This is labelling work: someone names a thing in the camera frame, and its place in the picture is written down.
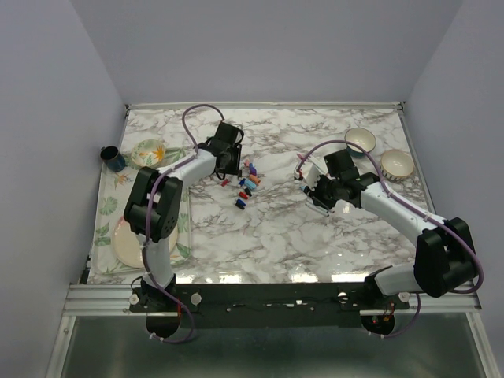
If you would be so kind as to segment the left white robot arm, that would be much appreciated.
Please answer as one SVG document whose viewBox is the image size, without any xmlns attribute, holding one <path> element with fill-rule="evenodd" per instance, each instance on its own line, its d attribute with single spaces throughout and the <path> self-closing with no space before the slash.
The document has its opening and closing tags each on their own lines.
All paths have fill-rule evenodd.
<svg viewBox="0 0 504 378">
<path fill-rule="evenodd" d="M 177 226 L 182 194 L 199 180 L 216 174 L 237 175 L 244 132 L 220 122 L 214 136 L 195 147 L 195 152 L 169 166 L 139 170 L 124 209 L 130 229 L 143 236 L 141 246 L 147 301 L 158 311 L 174 303 L 175 273 L 169 252 L 169 236 Z"/>
</svg>

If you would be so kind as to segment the light blue highlighter cap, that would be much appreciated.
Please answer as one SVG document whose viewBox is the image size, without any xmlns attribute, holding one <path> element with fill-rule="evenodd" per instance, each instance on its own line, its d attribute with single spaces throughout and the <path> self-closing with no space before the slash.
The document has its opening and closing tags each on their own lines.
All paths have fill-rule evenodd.
<svg viewBox="0 0 504 378">
<path fill-rule="evenodd" d="M 251 190 L 255 190 L 257 187 L 257 185 L 249 179 L 245 179 L 244 184 Z"/>
</svg>

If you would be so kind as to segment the orange highlighter cap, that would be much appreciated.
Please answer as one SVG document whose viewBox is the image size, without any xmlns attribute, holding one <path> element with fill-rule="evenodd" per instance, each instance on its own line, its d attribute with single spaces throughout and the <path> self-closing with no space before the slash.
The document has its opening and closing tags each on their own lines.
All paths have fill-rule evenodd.
<svg viewBox="0 0 504 378">
<path fill-rule="evenodd" d="M 259 185 L 261 183 L 261 180 L 256 177 L 255 175 L 249 175 L 249 179 L 254 182 L 256 185 Z"/>
</svg>

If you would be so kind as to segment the black marker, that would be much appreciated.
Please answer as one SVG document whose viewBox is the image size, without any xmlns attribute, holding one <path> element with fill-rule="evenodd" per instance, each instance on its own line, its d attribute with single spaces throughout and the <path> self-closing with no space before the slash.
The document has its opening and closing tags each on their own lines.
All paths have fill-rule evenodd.
<svg viewBox="0 0 504 378">
<path fill-rule="evenodd" d="M 306 201 L 306 206 L 309 207 L 312 211 L 315 211 L 316 213 L 319 213 L 324 217 L 329 217 L 331 215 L 331 210 L 326 209 L 323 206 L 317 206 L 313 204 L 313 202 L 310 199 Z"/>
</svg>

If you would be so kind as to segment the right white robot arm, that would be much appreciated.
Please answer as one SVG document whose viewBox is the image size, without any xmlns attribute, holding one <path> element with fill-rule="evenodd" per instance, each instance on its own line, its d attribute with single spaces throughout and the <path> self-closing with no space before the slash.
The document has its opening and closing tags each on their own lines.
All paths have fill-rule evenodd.
<svg viewBox="0 0 504 378">
<path fill-rule="evenodd" d="M 325 156 L 324 162 L 326 169 L 314 163 L 308 173 L 296 170 L 314 207 L 330 213 L 337 202 L 348 202 L 386 221 L 415 248 L 412 263 L 389 266 L 365 278 L 362 298 L 367 306 L 378 309 L 401 292 L 439 298 L 479 276 L 469 226 L 461 218 L 431 214 L 393 192 L 381 176 L 360 173 L 347 150 Z"/>
</svg>

